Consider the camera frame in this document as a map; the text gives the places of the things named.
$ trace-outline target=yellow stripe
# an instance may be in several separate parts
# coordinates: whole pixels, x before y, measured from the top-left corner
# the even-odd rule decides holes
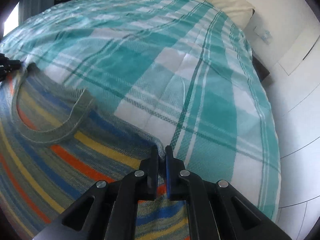
[[[34,108],[40,115],[42,115],[49,123],[51,123],[55,127],[59,127],[62,125],[57,119],[53,117],[53,115],[49,114],[43,108],[39,107],[37,103],[28,95],[25,90],[20,91],[21,96],[28,101],[29,105]]]
[[[77,140],[79,140],[80,142],[82,142],[87,147],[90,147],[91,149],[95,150],[96,152],[101,153],[111,159],[114,159],[115,161],[126,164],[134,169],[139,168],[140,160],[131,158],[131,157],[124,155],[120,152],[117,152],[109,147],[106,147],[106,146],[90,139],[89,137],[85,136],[81,132],[77,132],[75,134],[75,138]]]
[[[152,239],[156,239],[158,237],[161,237],[161,236],[164,236],[164,235],[172,233],[173,231],[183,227],[187,223],[188,223],[188,218],[184,218],[178,224],[168,228],[167,230],[160,231],[160,232],[149,233],[147,235],[139,237],[137,240],[152,240]]]
[[[17,221],[17,223],[24,229],[24,231],[26,231],[26,233],[31,236],[31,238],[33,238],[35,235],[24,225],[24,223],[21,222],[21,220],[17,217],[17,215],[15,214],[15,212],[11,209],[11,207],[9,206],[9,204],[7,203],[7,201],[4,198],[4,195],[2,195],[2,193],[0,192],[0,197],[2,198],[4,205],[6,206],[7,210],[9,211],[9,213],[12,215],[12,217]]]
[[[12,150],[8,139],[4,133],[4,129],[2,126],[2,123],[0,122],[0,133],[2,136],[2,140],[11,156],[15,164],[17,165],[20,172],[23,174],[23,176],[27,179],[27,181],[30,183],[30,185],[35,189],[36,192],[39,193],[39,195],[48,202],[50,206],[52,206],[57,212],[62,213],[64,211],[64,208],[60,206],[57,202],[55,202],[40,186],[39,184],[33,179],[31,174],[27,171],[27,169],[23,166],[22,162],[19,160],[15,152]]]
[[[51,114],[49,114],[47,111],[45,111],[43,108],[39,107],[36,102],[28,95],[28,93],[25,90],[21,91],[21,95],[25,98],[25,100],[28,101],[31,107],[33,107],[40,115],[42,115],[48,122],[50,122],[53,126],[61,126],[62,124],[55,119]],[[109,147],[106,147],[91,138],[85,136],[81,132],[77,132],[75,134],[75,138],[86,145],[87,147],[95,150],[98,153],[101,153],[108,158],[111,158],[117,162],[121,162],[123,164],[126,164],[134,169],[139,168],[140,165],[140,160],[131,158],[127,155],[124,155],[120,152],[117,152]]]

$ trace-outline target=teal plaid blanket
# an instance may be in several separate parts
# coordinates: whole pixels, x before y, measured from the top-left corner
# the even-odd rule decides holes
[[[28,19],[0,52],[171,144],[202,179],[228,180],[275,219],[271,107],[242,30],[203,0],[73,0]]]

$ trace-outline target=silver bolt head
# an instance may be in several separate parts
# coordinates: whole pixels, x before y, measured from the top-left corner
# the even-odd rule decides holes
[[[136,177],[142,177],[144,175],[144,171],[137,170],[137,171],[135,171],[134,175]]]
[[[228,187],[229,183],[227,181],[225,181],[225,180],[220,180],[218,182],[218,185],[219,185],[219,187]]]
[[[107,185],[107,183],[104,180],[99,180],[96,185],[98,188],[103,188]]]
[[[181,175],[182,177],[187,177],[187,176],[190,175],[190,171],[182,170],[182,171],[180,171],[180,175]]]

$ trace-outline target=orange stripe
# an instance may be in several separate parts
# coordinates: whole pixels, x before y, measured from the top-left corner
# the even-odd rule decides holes
[[[24,122],[24,124],[32,130],[38,130],[37,127],[28,119],[26,114],[21,111],[20,107],[17,106],[18,115],[20,119]]]
[[[50,146],[50,149],[53,150],[66,163],[70,164],[72,167],[95,181],[105,180],[108,183],[115,181],[114,179],[109,178],[101,172],[98,172],[90,166],[84,164],[57,144]]]
[[[9,80],[10,93],[13,95],[14,90],[13,90],[13,85],[12,85],[12,76],[11,76],[11,74],[7,75],[7,80]]]
[[[28,119],[28,117],[21,111],[21,109],[17,109],[21,120],[25,123],[26,126],[33,130],[37,130],[37,127]],[[84,164],[70,153],[68,153],[65,149],[63,149],[59,145],[52,145],[50,147],[61,159],[63,159],[66,163],[71,165],[73,168],[77,169],[81,173],[85,174],[91,179],[94,180],[105,180],[108,183],[114,182],[115,180],[112,178],[107,177],[106,175],[102,174],[101,172],[96,171],[95,169],[91,168],[90,166]]]
[[[161,196],[167,193],[167,185],[162,184],[157,188],[157,196]]]
[[[13,186],[16,188],[16,190],[19,192],[19,194],[22,196],[24,201],[32,208],[32,210],[42,218],[42,220],[49,224],[51,221],[50,219],[33,203],[33,201],[29,198],[29,196],[24,192],[24,190],[20,187],[18,181],[15,179],[13,174],[11,173],[9,167],[7,166],[7,163],[5,162],[3,156],[0,154],[0,162],[2,163],[10,181],[12,182]]]

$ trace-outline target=wall outlet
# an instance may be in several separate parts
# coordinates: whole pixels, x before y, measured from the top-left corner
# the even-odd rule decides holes
[[[269,45],[272,40],[273,37],[270,34],[270,31],[262,28],[262,27],[255,27],[255,29],[253,30],[263,41],[264,43],[266,43],[267,45]]]

